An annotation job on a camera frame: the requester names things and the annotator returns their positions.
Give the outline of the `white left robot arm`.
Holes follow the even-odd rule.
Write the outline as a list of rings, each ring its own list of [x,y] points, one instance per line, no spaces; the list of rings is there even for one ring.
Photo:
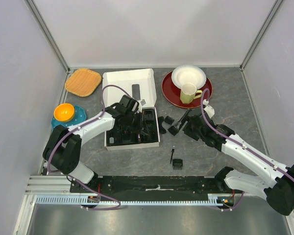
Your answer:
[[[145,103],[144,100],[123,95],[119,102],[104,107],[98,115],[80,124],[56,126],[43,151],[43,158],[48,162],[47,168],[55,167],[61,173],[79,180],[86,192],[94,192],[98,187],[98,175],[80,161],[83,144],[116,126],[135,134],[146,134],[142,115]]]

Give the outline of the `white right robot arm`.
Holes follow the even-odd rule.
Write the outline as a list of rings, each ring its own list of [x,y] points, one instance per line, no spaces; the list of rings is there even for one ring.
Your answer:
[[[223,176],[214,182],[219,192],[237,189],[267,201],[279,214],[290,215],[294,210],[294,165],[286,166],[273,160],[245,142],[231,128],[214,124],[214,112],[201,109],[187,110],[179,128],[194,140],[202,140],[253,171],[251,176],[230,167],[221,170]]]

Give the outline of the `black clipper guard comb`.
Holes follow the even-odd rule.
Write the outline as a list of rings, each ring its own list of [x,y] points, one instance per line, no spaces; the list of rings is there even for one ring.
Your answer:
[[[172,125],[172,124],[174,123],[174,119],[173,119],[172,117],[170,117],[170,116],[166,116],[166,117],[164,118],[164,122],[165,122],[166,124],[168,124],[168,125]]]

